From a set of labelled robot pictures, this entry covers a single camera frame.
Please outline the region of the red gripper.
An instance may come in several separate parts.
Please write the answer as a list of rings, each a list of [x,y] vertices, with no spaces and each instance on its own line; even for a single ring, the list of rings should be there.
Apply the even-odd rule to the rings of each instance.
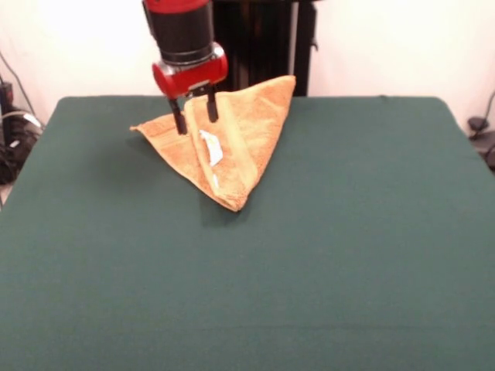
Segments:
[[[228,62],[224,48],[213,43],[213,53],[205,60],[186,65],[172,65],[164,61],[152,64],[152,75],[161,92],[169,99],[178,134],[187,134],[187,124],[183,113],[183,100],[199,87],[214,85],[227,77]],[[210,122],[217,122],[218,111],[215,87],[206,87],[207,112]]]

